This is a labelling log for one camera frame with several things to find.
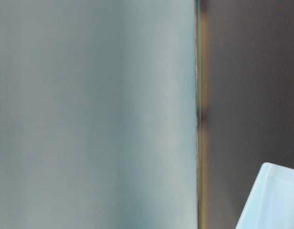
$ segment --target gray surface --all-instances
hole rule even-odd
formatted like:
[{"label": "gray surface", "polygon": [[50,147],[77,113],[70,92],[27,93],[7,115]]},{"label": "gray surface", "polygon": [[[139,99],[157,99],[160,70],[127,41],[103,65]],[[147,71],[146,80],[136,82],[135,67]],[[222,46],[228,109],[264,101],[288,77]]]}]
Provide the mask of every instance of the gray surface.
[{"label": "gray surface", "polygon": [[263,162],[294,168],[294,0],[206,0],[207,224],[236,226]]},{"label": "gray surface", "polygon": [[193,1],[0,0],[0,229],[196,228]]}]

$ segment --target light blue object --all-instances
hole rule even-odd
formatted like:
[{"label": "light blue object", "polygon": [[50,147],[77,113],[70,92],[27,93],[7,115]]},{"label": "light blue object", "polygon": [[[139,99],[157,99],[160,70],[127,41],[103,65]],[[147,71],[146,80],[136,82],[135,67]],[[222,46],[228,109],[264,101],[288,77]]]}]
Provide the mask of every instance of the light blue object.
[{"label": "light blue object", "polygon": [[236,229],[294,229],[294,169],[262,165]]}]

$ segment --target frosted glass panel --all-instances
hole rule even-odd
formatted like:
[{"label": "frosted glass panel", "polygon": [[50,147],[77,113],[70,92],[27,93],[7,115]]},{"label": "frosted glass panel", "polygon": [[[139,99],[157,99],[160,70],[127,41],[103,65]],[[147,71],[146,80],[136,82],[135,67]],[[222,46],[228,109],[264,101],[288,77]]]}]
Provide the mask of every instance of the frosted glass panel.
[{"label": "frosted glass panel", "polygon": [[0,228],[196,228],[193,18],[0,0]]}]

